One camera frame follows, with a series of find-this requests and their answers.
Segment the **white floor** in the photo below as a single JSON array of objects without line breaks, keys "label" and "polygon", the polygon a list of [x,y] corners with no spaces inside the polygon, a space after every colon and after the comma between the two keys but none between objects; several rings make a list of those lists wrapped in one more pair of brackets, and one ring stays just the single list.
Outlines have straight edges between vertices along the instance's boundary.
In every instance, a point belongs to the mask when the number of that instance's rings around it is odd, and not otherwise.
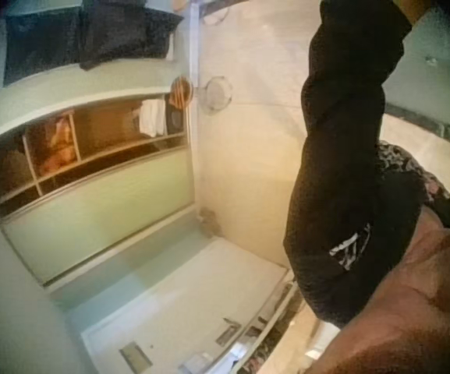
[{"label": "white floor", "polygon": [[133,374],[119,349],[136,342],[153,366],[144,374],[177,373],[196,356],[215,360],[223,318],[245,326],[286,269],[224,239],[207,248],[120,310],[83,332],[100,374]]}]

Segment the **dark cloth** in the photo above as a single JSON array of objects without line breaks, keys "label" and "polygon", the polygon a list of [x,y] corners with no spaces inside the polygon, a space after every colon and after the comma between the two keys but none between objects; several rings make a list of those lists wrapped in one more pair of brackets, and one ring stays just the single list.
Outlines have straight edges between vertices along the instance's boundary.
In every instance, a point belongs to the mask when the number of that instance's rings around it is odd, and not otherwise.
[{"label": "dark cloth", "polygon": [[96,0],[84,4],[80,67],[91,69],[140,48],[147,40],[144,4]]},{"label": "dark cloth", "polygon": [[[408,20],[390,0],[324,0],[321,19],[301,94],[308,137],[284,244],[315,314],[343,327],[401,260],[422,205],[448,226],[450,204],[428,200],[423,173],[382,167],[382,83],[403,55]],[[357,257],[351,267],[329,254],[367,228],[364,250],[347,248]]]},{"label": "dark cloth", "polygon": [[38,72],[77,63],[79,29],[80,7],[7,16],[5,86]]},{"label": "dark cloth", "polygon": [[171,33],[183,17],[121,0],[85,6],[80,67],[88,70],[117,58],[165,58]]}]

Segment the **black jacket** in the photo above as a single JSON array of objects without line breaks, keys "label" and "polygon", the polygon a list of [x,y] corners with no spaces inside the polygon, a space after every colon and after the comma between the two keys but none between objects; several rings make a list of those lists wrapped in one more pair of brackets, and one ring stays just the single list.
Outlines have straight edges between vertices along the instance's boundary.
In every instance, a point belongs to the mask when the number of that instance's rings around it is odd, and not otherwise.
[{"label": "black jacket", "polygon": [[[284,244],[308,304],[342,327],[400,261],[430,202],[416,173],[384,172],[378,155],[382,83],[411,25],[390,0],[324,0],[321,18],[301,95],[308,137]],[[450,198],[431,207],[450,227]],[[366,225],[367,248],[346,269],[329,251]]]}]

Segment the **shelf item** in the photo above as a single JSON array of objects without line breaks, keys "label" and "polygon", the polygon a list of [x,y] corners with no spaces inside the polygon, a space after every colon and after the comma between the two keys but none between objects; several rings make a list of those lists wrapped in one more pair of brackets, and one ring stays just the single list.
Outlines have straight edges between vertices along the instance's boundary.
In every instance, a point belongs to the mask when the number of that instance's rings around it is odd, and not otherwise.
[{"label": "shelf item", "polygon": [[71,115],[28,126],[25,137],[37,177],[49,175],[77,160]]},{"label": "shelf item", "polygon": [[[140,130],[153,118],[152,137]],[[70,109],[0,136],[0,217],[92,174],[185,146],[185,124],[185,112],[159,94]]]}]

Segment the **hand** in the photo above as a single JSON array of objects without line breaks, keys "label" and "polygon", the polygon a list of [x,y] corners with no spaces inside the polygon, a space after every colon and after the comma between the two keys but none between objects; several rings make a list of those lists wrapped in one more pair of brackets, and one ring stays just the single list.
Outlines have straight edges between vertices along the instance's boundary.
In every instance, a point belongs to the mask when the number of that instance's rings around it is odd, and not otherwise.
[{"label": "hand", "polygon": [[393,0],[393,2],[412,25],[433,5],[433,0]]}]

